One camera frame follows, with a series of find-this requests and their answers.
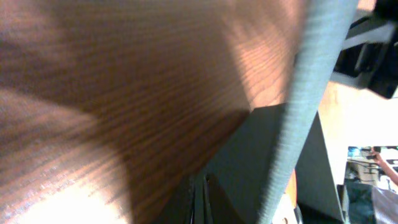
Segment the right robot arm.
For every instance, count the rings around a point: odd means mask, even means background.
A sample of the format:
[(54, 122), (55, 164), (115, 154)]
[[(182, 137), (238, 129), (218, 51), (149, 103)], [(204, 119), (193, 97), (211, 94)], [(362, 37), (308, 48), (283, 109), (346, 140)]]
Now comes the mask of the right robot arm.
[(396, 0), (378, 0), (372, 11), (357, 10), (330, 80), (397, 98)]

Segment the person forearm in background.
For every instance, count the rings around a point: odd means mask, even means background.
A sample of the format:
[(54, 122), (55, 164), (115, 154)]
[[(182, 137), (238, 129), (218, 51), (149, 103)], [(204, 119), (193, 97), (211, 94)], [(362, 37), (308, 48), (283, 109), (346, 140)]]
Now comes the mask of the person forearm in background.
[(392, 180), (392, 182), (397, 185), (397, 171), (390, 166), (385, 159), (382, 158), (380, 153), (376, 151), (376, 147), (371, 148), (372, 155), (374, 156), (375, 163), (381, 167), (381, 169), (386, 173), (386, 175)]

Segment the dark green box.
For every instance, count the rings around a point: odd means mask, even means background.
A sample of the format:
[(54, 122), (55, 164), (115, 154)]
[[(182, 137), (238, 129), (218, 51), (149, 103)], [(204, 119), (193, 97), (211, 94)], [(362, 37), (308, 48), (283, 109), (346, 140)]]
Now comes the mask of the dark green box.
[(310, 1), (287, 101), (255, 109), (156, 223), (270, 223), (297, 165), (356, 1)]

